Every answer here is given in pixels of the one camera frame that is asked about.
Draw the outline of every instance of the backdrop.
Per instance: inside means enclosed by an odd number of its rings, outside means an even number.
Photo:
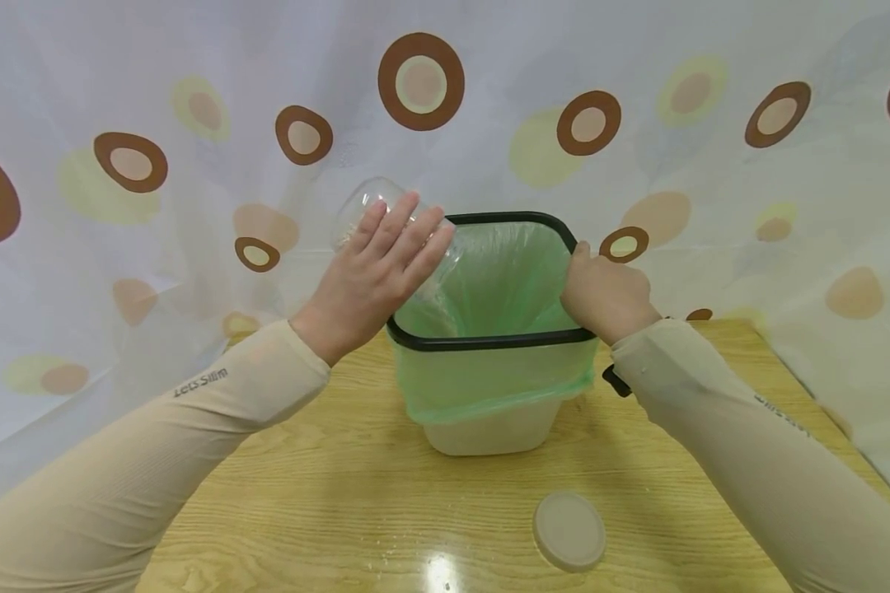
[[[372,175],[752,320],[890,482],[890,0],[0,0],[0,494],[294,311]]]

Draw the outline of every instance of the right hand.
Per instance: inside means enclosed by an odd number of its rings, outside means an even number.
[[[561,304],[575,322],[610,346],[663,318],[649,301],[646,275],[590,255],[587,241],[578,243],[570,258]]]
[[[418,206],[415,192],[389,213],[383,201],[370,206],[310,301],[290,320],[329,366],[369,342],[443,261],[455,226],[439,226],[445,217],[439,207],[410,224]]]

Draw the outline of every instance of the trash can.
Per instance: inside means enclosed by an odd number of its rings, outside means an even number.
[[[577,241],[543,212],[448,218],[462,258],[386,325],[406,412],[445,455],[529,451],[593,385],[597,339],[560,302]]]

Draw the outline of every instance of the table surface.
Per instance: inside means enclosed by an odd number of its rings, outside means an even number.
[[[749,325],[696,323],[743,379],[890,501],[890,489]],[[610,363],[606,346],[596,367]],[[568,574],[540,555],[534,508],[593,502],[607,551]],[[138,591],[789,591],[675,441],[597,377],[519,455],[439,454],[405,416],[384,336],[318,399],[221,463],[171,525]]]

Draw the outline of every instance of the clear plastic bottle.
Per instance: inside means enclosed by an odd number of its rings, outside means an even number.
[[[356,231],[359,221],[363,219],[363,214],[366,212],[366,208],[372,206],[376,201],[383,201],[386,204],[386,211],[389,212],[396,206],[396,202],[399,201],[403,194],[405,194],[405,189],[402,189],[399,185],[396,185],[396,183],[388,180],[386,177],[372,177],[370,180],[365,180],[363,183],[360,183],[356,189],[353,189],[353,193],[336,213],[336,217],[333,221],[331,237],[333,250],[339,251],[340,249],[343,249],[343,245],[346,244],[346,241],[349,240],[352,233]],[[426,210],[428,210],[428,206],[419,201],[419,206],[412,212],[410,221],[415,222],[415,219]],[[445,219],[441,222],[439,227],[445,225],[452,224]],[[444,275],[457,266],[461,256],[461,243],[456,236],[455,238],[452,238],[452,244],[449,246],[449,249],[445,251],[443,261],[438,265],[438,268],[435,269],[433,278],[430,278],[430,281],[434,280],[434,283],[425,283],[425,291],[428,291],[428,289],[433,286],[437,286],[438,282],[444,278]]]

